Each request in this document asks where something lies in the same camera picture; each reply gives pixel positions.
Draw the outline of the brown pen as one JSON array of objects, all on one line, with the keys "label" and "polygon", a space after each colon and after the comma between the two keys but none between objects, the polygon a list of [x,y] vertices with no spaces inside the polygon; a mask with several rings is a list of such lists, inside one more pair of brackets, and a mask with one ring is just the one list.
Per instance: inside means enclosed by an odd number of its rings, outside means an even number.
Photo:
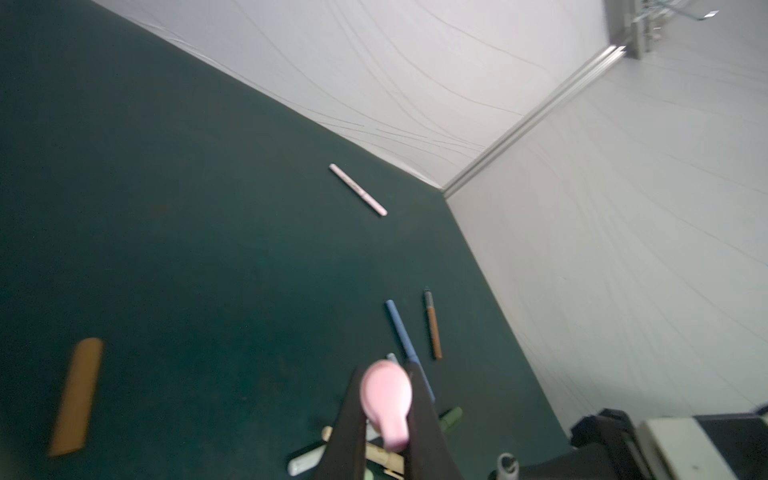
[{"label": "brown pen", "polygon": [[443,355],[442,355],[442,347],[440,342],[438,321],[436,316],[436,309],[435,309],[432,292],[429,289],[424,290],[424,301],[425,301],[426,314],[427,314],[428,325],[430,330],[430,338],[432,342],[433,356],[436,360],[441,360],[443,358]]}]

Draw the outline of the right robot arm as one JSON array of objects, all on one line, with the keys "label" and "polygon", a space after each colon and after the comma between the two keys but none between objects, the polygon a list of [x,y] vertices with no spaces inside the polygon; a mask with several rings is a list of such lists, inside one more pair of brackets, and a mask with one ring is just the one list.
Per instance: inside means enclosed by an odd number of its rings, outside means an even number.
[{"label": "right robot arm", "polygon": [[765,479],[767,407],[754,412],[662,417],[634,425],[604,409],[571,429],[572,450],[522,467],[510,453],[491,479]]}]

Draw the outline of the pink pen cap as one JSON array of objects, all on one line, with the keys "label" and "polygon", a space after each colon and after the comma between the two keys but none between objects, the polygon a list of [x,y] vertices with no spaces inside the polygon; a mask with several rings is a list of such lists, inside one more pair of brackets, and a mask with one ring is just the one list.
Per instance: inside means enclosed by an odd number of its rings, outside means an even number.
[{"label": "pink pen cap", "polygon": [[413,390],[406,371],[390,360],[373,363],[363,374],[360,402],[363,412],[379,432],[383,447],[402,452],[410,440],[407,417]]}]

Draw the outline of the brown pen cap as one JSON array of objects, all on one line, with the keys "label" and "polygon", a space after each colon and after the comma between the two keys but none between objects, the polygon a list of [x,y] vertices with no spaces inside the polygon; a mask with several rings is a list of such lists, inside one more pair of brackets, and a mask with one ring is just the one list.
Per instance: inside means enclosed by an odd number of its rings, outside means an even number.
[{"label": "brown pen cap", "polygon": [[74,347],[48,448],[49,457],[67,455],[84,447],[103,349],[103,340],[96,337],[83,339]]}]

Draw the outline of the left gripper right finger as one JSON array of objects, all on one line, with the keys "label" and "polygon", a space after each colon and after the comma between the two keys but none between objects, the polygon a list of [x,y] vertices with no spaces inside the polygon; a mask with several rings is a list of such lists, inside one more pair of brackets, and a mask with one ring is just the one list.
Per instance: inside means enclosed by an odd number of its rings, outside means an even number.
[{"label": "left gripper right finger", "polygon": [[412,385],[413,398],[407,416],[410,440],[404,451],[405,479],[462,479],[452,458],[421,366],[407,361],[403,365]]}]

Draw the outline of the pale pink white pen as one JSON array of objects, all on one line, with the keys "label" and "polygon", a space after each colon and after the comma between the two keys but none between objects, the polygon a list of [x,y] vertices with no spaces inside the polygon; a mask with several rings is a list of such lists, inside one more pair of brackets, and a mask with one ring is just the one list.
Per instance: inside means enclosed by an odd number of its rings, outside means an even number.
[{"label": "pale pink white pen", "polygon": [[340,167],[334,163],[331,163],[329,165],[329,170],[334,175],[336,175],[347,187],[349,187],[370,208],[372,208],[380,217],[386,217],[388,215],[388,211]]}]

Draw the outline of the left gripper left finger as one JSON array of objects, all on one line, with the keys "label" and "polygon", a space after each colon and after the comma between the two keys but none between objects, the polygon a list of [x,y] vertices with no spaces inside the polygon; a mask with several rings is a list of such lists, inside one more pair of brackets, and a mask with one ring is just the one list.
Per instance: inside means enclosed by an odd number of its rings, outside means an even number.
[{"label": "left gripper left finger", "polygon": [[323,456],[312,479],[363,480],[366,472],[366,417],[360,400],[364,369],[357,367],[349,381]]}]

